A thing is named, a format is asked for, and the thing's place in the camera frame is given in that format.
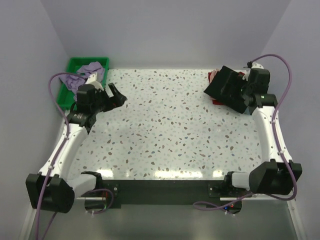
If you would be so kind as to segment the black t shirt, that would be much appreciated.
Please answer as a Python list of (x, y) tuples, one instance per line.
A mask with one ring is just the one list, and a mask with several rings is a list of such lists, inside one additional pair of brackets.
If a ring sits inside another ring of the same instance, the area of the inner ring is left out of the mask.
[(243, 114), (247, 106), (242, 97), (242, 88), (247, 84), (243, 75), (223, 65), (215, 74), (204, 93), (232, 110)]

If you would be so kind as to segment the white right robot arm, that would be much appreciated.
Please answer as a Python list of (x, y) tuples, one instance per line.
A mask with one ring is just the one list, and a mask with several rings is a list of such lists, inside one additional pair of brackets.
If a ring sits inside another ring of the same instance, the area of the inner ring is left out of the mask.
[(278, 200), (293, 200), (303, 170), (300, 163), (293, 162), (285, 144), (279, 122), (280, 103), (268, 93), (270, 72), (253, 67), (243, 78), (245, 84), (238, 93), (257, 127), (262, 162), (251, 172), (229, 171), (223, 180), (223, 192), (233, 197), (245, 189)]

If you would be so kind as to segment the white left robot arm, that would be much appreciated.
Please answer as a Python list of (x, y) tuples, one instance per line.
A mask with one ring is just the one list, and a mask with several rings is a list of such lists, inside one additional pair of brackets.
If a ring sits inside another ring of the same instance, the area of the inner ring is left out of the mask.
[(86, 193), (99, 196), (103, 192), (102, 175), (98, 172), (84, 171), (71, 181), (67, 181), (67, 177), (76, 153), (97, 121), (97, 114), (121, 107), (127, 100), (113, 83), (108, 87), (112, 96), (92, 83), (78, 89), (76, 102), (71, 105), (51, 156), (38, 173), (31, 173), (26, 178), (29, 200), (34, 209), (68, 213), (76, 198)]

